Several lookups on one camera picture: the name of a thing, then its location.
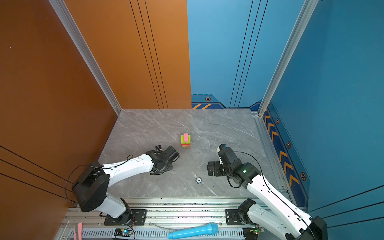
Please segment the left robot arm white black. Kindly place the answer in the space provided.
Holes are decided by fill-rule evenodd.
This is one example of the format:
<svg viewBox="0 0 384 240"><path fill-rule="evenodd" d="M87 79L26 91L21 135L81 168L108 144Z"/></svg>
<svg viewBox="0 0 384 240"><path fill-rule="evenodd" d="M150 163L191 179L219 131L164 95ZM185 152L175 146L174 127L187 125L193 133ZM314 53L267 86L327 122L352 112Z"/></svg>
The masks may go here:
<svg viewBox="0 0 384 240"><path fill-rule="evenodd" d="M155 150L118 163L92 162L73 183L72 192L82 212L97 211L119 225L132 225L133 211L124 199L110 194L109 187L143 173L162 175L173 169L179 157L172 146L165 150L157 146Z"/></svg>

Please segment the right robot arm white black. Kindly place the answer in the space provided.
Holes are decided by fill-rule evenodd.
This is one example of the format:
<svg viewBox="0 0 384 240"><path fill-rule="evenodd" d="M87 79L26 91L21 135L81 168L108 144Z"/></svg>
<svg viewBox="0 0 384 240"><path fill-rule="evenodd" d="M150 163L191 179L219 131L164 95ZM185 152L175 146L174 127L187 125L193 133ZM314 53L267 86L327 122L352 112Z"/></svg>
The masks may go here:
<svg viewBox="0 0 384 240"><path fill-rule="evenodd" d="M243 187L262 201L265 211L256 201L247 199L239 206L239 218L245 225L260 225L281 240L326 240L328 227L321 217L311 217L283 196L263 175L261 167L242 163L236 152L226 145L217 148L219 175L229 184Z"/></svg>

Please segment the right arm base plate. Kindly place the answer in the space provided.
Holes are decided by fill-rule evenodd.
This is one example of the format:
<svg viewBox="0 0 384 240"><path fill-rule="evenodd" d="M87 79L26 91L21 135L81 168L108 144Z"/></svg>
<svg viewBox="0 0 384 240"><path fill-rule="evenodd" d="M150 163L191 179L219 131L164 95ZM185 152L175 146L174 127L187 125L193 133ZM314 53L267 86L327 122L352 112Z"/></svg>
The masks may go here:
<svg viewBox="0 0 384 240"><path fill-rule="evenodd" d="M226 223L228 226L237 226L237 225L249 225L251 224L248 215L239 209L226 209Z"/></svg>

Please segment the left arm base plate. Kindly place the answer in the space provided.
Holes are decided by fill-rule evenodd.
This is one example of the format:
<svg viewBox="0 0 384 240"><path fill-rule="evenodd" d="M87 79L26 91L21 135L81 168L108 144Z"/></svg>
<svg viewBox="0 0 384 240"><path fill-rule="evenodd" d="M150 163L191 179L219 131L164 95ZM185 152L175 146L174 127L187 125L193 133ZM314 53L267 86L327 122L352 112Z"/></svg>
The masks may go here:
<svg viewBox="0 0 384 240"><path fill-rule="evenodd" d="M117 219L112 218L107 215L105 217L104 225L105 226L144 226L147 218L146 209L134 209L124 213L122 216Z"/></svg>

